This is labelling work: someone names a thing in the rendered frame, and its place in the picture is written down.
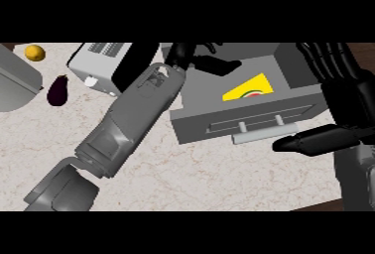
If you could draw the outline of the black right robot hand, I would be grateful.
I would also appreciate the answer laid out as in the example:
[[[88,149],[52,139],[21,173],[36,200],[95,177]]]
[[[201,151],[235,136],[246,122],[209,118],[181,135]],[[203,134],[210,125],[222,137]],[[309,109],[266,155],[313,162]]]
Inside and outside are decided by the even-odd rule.
[[[346,43],[296,46],[321,83],[334,124],[278,139],[274,150],[315,157],[375,144],[375,74],[359,66]]]

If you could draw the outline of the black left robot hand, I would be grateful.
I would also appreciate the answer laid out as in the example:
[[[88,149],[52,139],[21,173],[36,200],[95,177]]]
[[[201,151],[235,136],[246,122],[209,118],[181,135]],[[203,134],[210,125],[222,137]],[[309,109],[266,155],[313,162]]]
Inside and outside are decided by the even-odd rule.
[[[241,61],[225,61],[212,56],[197,56],[198,43],[175,43],[170,47],[166,63],[186,70],[194,66],[198,70],[217,76],[228,75],[241,65]]]

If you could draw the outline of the grey open drawer box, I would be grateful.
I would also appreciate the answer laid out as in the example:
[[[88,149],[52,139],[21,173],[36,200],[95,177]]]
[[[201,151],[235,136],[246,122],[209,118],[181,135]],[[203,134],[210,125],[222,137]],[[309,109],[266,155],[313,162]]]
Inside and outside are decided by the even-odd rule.
[[[259,73],[266,75],[275,92],[256,97],[225,101],[223,94]],[[243,66],[226,76],[217,76],[195,68],[189,68],[186,71],[186,82],[181,91],[184,109],[198,113],[254,106],[319,93],[321,87],[318,84],[290,88],[274,56],[243,60]]]

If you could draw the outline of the grey cabinet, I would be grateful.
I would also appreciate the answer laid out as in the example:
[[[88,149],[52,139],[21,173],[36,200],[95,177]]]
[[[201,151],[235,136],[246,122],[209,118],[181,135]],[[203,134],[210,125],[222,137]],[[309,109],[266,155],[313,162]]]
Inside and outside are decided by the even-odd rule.
[[[212,56],[225,61],[243,61],[259,57],[277,58],[281,72],[290,88],[305,87],[321,83],[309,68],[305,56],[296,46],[297,43],[226,43],[212,54],[203,47],[197,47],[197,56]]]

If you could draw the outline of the white and black toaster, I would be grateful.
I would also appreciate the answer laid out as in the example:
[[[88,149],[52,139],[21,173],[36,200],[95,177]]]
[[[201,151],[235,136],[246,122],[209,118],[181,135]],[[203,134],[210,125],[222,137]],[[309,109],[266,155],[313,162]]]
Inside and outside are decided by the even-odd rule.
[[[158,43],[83,43],[68,68],[86,86],[120,96],[150,67]]]

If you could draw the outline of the yellow printed packet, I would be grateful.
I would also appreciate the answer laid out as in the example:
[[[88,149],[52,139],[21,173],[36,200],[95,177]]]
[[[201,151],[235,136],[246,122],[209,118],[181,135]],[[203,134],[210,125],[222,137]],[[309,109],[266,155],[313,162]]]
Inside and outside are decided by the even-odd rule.
[[[269,82],[268,76],[260,73],[223,94],[223,100],[231,101],[241,98],[265,95],[274,92],[275,90]]]

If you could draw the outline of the dark purple eggplant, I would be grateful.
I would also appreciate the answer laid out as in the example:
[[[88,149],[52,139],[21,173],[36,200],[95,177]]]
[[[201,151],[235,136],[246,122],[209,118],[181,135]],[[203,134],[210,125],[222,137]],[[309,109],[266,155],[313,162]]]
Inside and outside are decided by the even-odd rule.
[[[52,106],[62,106],[68,102],[68,76],[60,75],[48,92]]]

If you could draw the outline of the yellow lemon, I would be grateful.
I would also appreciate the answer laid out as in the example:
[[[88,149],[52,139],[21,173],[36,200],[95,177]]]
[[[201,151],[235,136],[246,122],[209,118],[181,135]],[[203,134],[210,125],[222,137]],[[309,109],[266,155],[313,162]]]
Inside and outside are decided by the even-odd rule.
[[[39,45],[30,45],[26,48],[24,55],[33,62],[39,62],[46,58],[46,51]]]

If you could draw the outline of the grey rounded appliance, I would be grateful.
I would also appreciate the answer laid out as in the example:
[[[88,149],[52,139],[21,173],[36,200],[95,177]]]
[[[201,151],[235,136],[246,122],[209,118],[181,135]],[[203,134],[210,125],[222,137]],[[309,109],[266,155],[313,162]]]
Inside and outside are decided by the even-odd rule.
[[[0,112],[24,107],[43,86],[43,76],[0,44]]]

